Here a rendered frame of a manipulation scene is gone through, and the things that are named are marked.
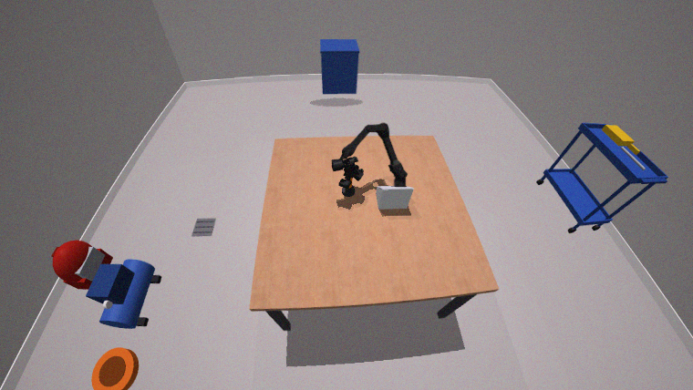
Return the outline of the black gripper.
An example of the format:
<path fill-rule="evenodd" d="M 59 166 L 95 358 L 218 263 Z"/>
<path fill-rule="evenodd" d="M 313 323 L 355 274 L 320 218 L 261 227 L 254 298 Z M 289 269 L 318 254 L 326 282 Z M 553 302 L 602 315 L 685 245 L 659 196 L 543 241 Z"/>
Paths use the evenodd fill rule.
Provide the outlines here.
<path fill-rule="evenodd" d="M 340 186 L 340 187 L 343 187 L 343 188 L 346 188 L 346 189 L 349 188 L 350 184 L 352 183 L 350 176 L 351 176 L 351 174 L 354 172 L 354 170 L 355 170 L 356 167 L 357 167 L 357 169 L 359 169 L 359 166 L 356 165 L 356 164 L 355 164 L 354 169 L 352 169 L 352 170 L 344 169 L 344 172 L 345 172 L 345 173 L 344 173 L 345 180 L 344 180 L 344 179 L 341 179 L 341 180 L 339 181 L 339 186 Z"/>

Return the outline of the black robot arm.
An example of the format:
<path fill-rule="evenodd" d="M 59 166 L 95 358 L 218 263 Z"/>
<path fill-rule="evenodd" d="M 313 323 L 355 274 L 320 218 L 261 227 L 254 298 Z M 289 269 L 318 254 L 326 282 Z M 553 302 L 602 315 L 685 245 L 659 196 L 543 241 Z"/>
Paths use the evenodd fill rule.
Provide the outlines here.
<path fill-rule="evenodd" d="M 347 158 L 353 155 L 355 152 L 357 145 L 363 141 L 363 139 L 369 134 L 369 132 L 377 132 L 378 135 L 382 138 L 385 148 L 388 152 L 388 156 L 390 159 L 390 171 L 394 173 L 395 179 L 394 179 L 394 186 L 395 187 L 407 187 L 406 186 L 406 177 L 408 173 L 403 169 L 403 166 L 397 159 L 397 156 L 394 152 L 394 149 L 392 147 L 391 141 L 389 139 L 389 129 L 388 129 L 388 124 L 385 123 L 380 123 L 380 124 L 374 124 L 374 125 L 367 125 L 365 128 L 360 132 L 360 134 L 354 139 L 354 141 L 350 142 L 348 145 L 346 145 L 342 149 L 342 155 L 340 159 L 332 159 L 332 170 L 333 171 L 338 171 L 342 170 L 343 168 L 347 170 L 352 170 L 355 167 L 355 162 L 358 162 L 357 157 L 351 157 Z M 364 175 L 364 170 L 363 169 L 357 169 L 355 168 L 354 172 L 351 174 L 350 178 L 354 178 L 357 181 L 360 181 L 360 179 Z"/>

